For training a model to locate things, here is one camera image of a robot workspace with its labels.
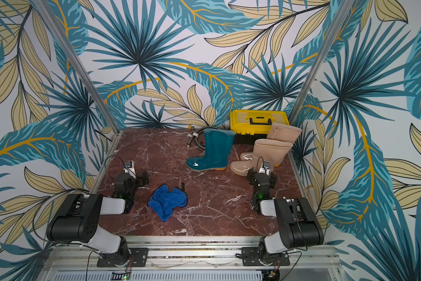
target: red marble surface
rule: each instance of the red marble surface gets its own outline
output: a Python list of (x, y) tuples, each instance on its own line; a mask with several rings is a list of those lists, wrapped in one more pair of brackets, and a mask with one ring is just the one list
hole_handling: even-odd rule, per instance
[[(136, 201), (129, 214), (101, 216), (101, 227), (117, 235), (207, 235), (207, 236), (264, 236), (277, 231), (276, 219), (257, 215), (251, 209), (252, 186), (244, 178), (231, 172), (204, 172), (189, 169), (185, 160), (204, 152), (191, 144), (187, 150), (187, 129), (126, 129), (116, 155), (123, 160), (135, 160), (135, 171), (147, 170), (150, 183), (136, 192)], [(252, 151), (250, 145), (234, 145), (229, 162), (237, 160), (241, 152)], [(108, 171), (117, 176), (122, 172), (120, 159), (113, 157)], [(278, 182), (274, 197), (301, 197), (289, 158), (275, 169)], [(173, 215), (162, 222), (147, 206), (156, 188), (167, 184), (170, 190), (185, 183), (188, 203), (174, 209)], [(114, 190), (112, 179), (106, 175), (98, 193), (110, 196)]]

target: wall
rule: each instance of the wall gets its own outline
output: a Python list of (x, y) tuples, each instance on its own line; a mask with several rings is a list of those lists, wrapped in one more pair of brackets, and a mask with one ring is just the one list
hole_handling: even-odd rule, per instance
[(80, 58), (118, 125), (221, 126), (233, 109), (290, 109), (340, 0), (256, 2), (93, 2)]
[[(49, 2), (80, 54), (84, 8)], [(53, 245), (33, 221), (44, 236), (65, 197), (92, 187), (112, 137), (64, 57), (28, 0), (0, 0), (0, 280), (37, 277)]]
[(421, 280), (421, 0), (363, 2), (301, 108), (293, 156), (350, 280)]

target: vent grille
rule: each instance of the vent grille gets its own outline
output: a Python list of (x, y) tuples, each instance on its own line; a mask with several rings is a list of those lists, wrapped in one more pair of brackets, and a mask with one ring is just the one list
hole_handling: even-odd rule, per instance
[[(87, 281), (110, 281), (112, 272), (89, 271)], [(59, 271), (54, 281), (85, 281), (83, 271)], [(257, 270), (140, 270), (133, 271), (128, 280), (146, 281), (262, 281)]]

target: toolbox handle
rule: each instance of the toolbox handle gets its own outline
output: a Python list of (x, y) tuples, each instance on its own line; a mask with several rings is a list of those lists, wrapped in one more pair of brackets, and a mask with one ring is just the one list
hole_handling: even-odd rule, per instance
[(253, 122), (253, 119), (250, 118), (250, 125), (271, 125), (271, 118), (268, 118), (268, 122), (267, 123), (257, 123), (257, 122)]

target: mounting plate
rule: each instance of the mounting plate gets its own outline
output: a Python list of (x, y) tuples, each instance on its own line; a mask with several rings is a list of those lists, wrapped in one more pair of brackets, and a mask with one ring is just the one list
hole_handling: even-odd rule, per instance
[[(241, 256), (246, 257), (243, 258), (243, 266), (265, 266), (265, 264), (261, 264), (259, 261), (259, 254), (257, 251), (257, 247), (243, 247), (241, 248)], [(281, 266), (289, 266), (290, 260), (286, 255), (282, 254), (281, 257), (278, 259), (281, 263)]]
[[(134, 260), (132, 261), (132, 267), (145, 267), (146, 259), (148, 257), (148, 248), (129, 248), (131, 251), (130, 259), (134, 255)], [(98, 259), (97, 267), (118, 267), (114, 265), (111, 261), (108, 261), (106, 258)]]

